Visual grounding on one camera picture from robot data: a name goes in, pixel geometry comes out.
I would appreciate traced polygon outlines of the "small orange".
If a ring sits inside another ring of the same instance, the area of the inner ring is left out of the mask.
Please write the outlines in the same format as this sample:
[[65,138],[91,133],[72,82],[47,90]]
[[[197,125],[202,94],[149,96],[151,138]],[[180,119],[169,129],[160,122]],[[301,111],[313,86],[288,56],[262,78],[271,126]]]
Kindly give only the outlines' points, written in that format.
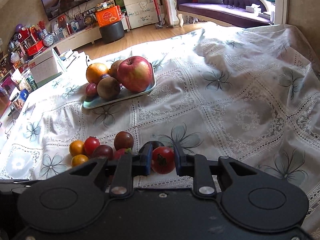
[[85,155],[84,142],[81,140],[73,141],[69,146],[69,153],[72,157],[76,155]]
[[71,166],[76,167],[88,161],[88,157],[84,154],[75,155],[71,160]]

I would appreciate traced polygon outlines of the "red radish with green top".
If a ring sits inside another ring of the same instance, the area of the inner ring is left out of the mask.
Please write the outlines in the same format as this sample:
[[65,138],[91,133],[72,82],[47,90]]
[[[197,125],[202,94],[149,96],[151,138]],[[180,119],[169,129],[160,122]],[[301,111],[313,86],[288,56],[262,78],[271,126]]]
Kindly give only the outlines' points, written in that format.
[[132,153],[132,148],[121,148],[115,152],[113,159],[119,160],[121,158],[121,156],[123,156],[125,154],[131,154],[131,153]]

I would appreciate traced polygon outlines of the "dark brown round tomato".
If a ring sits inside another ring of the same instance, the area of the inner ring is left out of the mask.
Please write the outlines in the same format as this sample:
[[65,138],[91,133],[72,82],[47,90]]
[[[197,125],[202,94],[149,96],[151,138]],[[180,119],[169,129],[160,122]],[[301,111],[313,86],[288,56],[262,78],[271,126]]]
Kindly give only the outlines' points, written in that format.
[[122,148],[133,148],[134,139],[129,132],[121,131],[119,132],[114,139],[114,148],[115,150],[120,150]]

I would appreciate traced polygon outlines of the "dark purple plum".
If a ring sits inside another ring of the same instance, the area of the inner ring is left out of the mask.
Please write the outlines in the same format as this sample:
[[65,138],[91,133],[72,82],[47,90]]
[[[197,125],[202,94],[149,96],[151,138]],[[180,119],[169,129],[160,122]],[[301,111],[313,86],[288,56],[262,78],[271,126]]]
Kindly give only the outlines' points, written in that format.
[[113,148],[108,145],[99,145],[92,154],[93,158],[107,158],[108,160],[113,159]]

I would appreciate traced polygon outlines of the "small red cherry tomato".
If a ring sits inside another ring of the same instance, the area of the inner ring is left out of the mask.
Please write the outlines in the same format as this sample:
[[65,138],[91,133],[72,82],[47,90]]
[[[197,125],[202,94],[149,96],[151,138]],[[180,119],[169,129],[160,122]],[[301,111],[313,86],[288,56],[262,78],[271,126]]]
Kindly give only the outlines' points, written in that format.
[[94,150],[100,146],[100,141],[96,137],[88,137],[84,141],[85,153],[88,157],[93,155]]

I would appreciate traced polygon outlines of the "front brown kiwi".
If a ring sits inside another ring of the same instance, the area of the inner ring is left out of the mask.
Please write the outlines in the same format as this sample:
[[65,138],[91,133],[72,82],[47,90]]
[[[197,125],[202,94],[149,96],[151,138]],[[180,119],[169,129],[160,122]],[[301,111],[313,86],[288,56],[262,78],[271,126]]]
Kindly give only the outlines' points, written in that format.
[[114,77],[105,77],[99,81],[97,93],[104,100],[113,100],[120,93],[120,84]]

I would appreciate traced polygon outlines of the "white floral lace tablecloth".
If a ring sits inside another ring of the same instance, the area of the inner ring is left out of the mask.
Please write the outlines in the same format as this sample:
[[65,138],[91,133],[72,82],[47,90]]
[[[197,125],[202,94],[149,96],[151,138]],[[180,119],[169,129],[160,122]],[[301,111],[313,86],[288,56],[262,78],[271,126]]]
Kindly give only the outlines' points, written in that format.
[[1,178],[47,179],[71,166],[69,145],[96,137],[134,150],[158,140],[210,160],[227,155],[300,187],[303,228],[319,238],[319,56],[291,25],[240,29],[210,24],[132,46],[98,62],[142,56],[156,87],[134,99],[85,109],[84,56],[31,93],[1,133]]

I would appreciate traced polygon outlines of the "red plum on tray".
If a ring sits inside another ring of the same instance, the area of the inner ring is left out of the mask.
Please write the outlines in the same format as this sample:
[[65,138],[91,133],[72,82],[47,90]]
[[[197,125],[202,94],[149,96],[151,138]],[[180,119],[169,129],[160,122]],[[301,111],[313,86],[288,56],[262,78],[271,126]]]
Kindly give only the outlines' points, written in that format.
[[89,83],[85,89],[86,96],[89,98],[93,98],[97,96],[97,85],[95,83]]

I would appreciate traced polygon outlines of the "small purple plum behind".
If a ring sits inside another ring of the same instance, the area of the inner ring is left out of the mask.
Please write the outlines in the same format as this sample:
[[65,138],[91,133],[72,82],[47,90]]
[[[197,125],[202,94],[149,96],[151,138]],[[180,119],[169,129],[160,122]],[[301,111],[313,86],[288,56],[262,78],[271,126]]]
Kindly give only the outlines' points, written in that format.
[[103,80],[103,79],[109,78],[109,77],[111,77],[109,74],[103,74],[103,75],[100,77],[100,79]]

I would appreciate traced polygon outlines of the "large red apple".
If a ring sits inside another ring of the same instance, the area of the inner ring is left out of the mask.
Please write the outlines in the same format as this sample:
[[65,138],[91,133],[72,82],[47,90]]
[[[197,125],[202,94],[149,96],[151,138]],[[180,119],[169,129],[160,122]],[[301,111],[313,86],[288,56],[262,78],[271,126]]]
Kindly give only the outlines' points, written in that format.
[[129,57],[119,65],[116,79],[133,93],[143,92],[152,80],[152,66],[141,56]]

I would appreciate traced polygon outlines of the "back brown kiwi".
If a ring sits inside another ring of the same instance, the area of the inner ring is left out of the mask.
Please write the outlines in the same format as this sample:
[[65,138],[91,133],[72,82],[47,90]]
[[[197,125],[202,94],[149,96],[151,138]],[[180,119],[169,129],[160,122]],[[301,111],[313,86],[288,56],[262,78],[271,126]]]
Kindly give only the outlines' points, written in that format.
[[111,68],[109,70],[109,75],[115,79],[118,79],[117,78],[117,71],[118,71],[118,67],[119,65],[122,63],[123,61],[122,60],[117,60],[117,61],[114,61],[114,63],[111,64]]

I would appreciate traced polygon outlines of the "white desk calendar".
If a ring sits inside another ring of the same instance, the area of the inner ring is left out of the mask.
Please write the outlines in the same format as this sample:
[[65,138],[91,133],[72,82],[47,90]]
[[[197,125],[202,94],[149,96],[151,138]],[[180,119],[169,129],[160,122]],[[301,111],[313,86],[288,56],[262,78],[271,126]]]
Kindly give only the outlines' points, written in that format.
[[28,67],[38,87],[52,81],[65,70],[54,49],[48,49],[28,62]]

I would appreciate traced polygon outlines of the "blue white porcelain vase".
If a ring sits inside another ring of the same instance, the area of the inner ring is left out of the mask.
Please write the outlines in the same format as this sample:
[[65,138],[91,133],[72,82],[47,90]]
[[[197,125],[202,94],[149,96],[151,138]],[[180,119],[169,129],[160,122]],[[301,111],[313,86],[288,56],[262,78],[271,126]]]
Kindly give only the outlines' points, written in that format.
[[50,47],[54,43],[54,37],[52,34],[50,34],[46,29],[43,29],[43,44],[46,47]]

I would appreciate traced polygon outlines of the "white cartoon cabinet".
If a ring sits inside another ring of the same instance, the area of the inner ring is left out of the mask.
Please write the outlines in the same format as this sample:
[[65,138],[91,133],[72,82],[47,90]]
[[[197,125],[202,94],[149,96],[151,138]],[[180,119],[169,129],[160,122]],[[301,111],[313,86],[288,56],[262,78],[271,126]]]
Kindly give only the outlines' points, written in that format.
[[123,0],[131,29],[158,23],[153,0]]

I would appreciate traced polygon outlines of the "purple chaise sofa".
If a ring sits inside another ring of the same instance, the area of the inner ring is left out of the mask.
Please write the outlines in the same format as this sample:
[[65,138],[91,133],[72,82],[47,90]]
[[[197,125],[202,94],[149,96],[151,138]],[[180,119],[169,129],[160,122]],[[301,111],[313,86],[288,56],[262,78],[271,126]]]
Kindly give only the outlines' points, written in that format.
[[196,3],[193,0],[174,0],[177,16],[191,16],[199,20],[211,21],[219,25],[253,28],[272,25],[272,21],[246,11],[252,4],[268,11],[264,0],[223,0],[222,4]]

